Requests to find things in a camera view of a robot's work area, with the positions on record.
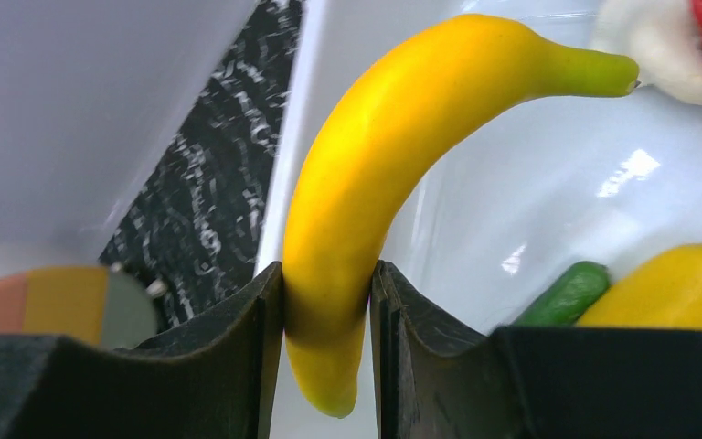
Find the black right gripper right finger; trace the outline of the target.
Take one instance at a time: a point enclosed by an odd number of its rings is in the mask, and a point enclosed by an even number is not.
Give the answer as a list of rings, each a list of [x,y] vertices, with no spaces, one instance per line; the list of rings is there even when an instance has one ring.
[[[372,278],[370,330],[382,438],[702,438],[702,332],[484,336],[391,262]]]

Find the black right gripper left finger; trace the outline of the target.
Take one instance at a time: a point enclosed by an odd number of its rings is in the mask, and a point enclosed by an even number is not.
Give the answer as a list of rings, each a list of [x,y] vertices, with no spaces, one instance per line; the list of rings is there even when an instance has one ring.
[[[0,438],[265,438],[281,342],[276,262],[136,348],[0,336]]]

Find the long yellow banana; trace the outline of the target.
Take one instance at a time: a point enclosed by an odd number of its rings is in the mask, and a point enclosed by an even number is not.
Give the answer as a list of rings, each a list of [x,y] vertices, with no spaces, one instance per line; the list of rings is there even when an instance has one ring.
[[[623,97],[638,74],[627,56],[464,14],[403,41],[354,82],[303,163],[282,246],[287,355],[316,410],[344,418],[355,408],[371,278],[392,221],[428,170],[520,103]]]

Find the white garlic head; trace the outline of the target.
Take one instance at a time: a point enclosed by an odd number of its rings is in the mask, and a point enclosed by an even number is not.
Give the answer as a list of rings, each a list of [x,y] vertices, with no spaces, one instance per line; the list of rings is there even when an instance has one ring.
[[[601,4],[590,48],[635,60],[642,87],[702,106],[700,43],[688,1],[613,0]]]

